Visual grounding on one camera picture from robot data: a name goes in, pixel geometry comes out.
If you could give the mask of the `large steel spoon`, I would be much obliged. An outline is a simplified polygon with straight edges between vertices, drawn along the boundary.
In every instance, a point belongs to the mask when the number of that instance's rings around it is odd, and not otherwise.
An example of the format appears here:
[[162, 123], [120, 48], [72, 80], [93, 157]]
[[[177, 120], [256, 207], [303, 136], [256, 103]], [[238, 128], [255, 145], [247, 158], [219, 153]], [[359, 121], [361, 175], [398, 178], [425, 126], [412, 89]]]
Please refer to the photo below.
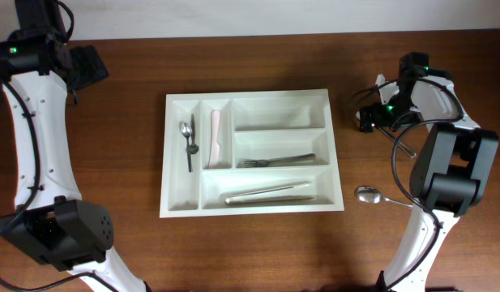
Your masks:
[[[356, 116], [356, 121], [360, 122], [361, 121], [361, 115], [360, 115], [360, 113], [356, 112], [355, 116]], [[392, 142], [396, 141], [396, 138], [390, 132], [384, 130], [381, 127], [376, 127], [374, 124], [373, 124], [373, 126], [377, 130], [379, 130], [382, 134], [384, 134], [386, 137], [388, 137]], [[403, 142], [399, 142], [398, 148], [401, 149], [410, 158], [416, 158], [417, 157], [417, 154], [410, 147], [408, 147], [406, 144], [404, 144]]]

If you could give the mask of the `small steel teaspoon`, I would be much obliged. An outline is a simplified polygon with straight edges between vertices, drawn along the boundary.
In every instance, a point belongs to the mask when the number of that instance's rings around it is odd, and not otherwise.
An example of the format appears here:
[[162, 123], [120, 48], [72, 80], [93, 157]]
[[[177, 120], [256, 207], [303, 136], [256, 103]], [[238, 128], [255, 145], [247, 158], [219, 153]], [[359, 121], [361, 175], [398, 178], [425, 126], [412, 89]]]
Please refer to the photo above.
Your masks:
[[193, 172], [192, 168], [192, 158], [191, 158], [191, 153], [190, 153], [190, 138], [192, 135], [192, 127], [188, 122], [182, 122], [180, 125], [180, 132], [186, 139], [186, 157], [187, 157], [187, 166], [188, 166], [188, 171], [190, 173]]

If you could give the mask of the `thin steel fork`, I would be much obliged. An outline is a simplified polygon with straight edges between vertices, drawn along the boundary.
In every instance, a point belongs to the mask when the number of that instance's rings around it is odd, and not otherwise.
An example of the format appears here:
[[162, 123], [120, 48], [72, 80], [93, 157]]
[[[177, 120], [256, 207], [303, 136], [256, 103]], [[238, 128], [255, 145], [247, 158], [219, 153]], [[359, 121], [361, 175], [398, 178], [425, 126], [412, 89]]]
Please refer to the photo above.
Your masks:
[[298, 165], [305, 164], [307, 162], [312, 162], [316, 160], [316, 155], [314, 153], [308, 153], [298, 156], [291, 157], [277, 157], [270, 159], [243, 159], [237, 164], [237, 168], [264, 168], [264, 167], [275, 167], [275, 166], [286, 166], [286, 165]]

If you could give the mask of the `pink plastic knife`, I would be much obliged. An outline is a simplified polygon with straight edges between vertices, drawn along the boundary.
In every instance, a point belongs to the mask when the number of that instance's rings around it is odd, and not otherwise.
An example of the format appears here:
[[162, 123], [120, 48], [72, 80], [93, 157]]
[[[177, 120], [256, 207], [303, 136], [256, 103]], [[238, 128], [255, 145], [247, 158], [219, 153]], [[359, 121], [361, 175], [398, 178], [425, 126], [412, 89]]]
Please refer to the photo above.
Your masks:
[[220, 157], [220, 145], [218, 143], [220, 131], [220, 116], [219, 110], [211, 112], [211, 150], [207, 167], [209, 169], [216, 168]]

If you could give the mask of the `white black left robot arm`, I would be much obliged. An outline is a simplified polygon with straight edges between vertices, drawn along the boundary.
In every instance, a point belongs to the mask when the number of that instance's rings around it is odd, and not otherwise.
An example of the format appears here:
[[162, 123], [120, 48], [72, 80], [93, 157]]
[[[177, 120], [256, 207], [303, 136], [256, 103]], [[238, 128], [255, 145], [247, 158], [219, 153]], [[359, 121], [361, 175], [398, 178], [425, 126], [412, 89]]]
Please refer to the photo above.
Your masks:
[[114, 248], [106, 208], [83, 200], [71, 167], [67, 98], [106, 79], [96, 49], [69, 47], [73, 13], [59, 1], [15, 2], [19, 28], [0, 42], [0, 83], [15, 133], [15, 211], [0, 238], [95, 291], [146, 291]]

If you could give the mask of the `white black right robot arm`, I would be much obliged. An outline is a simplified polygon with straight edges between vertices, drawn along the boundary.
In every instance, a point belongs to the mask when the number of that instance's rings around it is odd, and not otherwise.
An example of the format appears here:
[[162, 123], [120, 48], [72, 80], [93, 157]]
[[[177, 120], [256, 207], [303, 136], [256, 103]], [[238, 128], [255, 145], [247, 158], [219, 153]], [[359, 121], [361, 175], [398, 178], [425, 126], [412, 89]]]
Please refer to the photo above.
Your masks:
[[[425, 291], [429, 271], [452, 227], [479, 204], [498, 150], [499, 138], [474, 122], [454, 92], [451, 74], [429, 65], [426, 53], [405, 54], [399, 76], [362, 90], [378, 102], [356, 113], [361, 132], [380, 130], [393, 137], [391, 171], [409, 199], [411, 216], [393, 260], [380, 272], [373, 291]], [[403, 138], [418, 127], [428, 136], [416, 155], [409, 186], [400, 181], [396, 164]]]

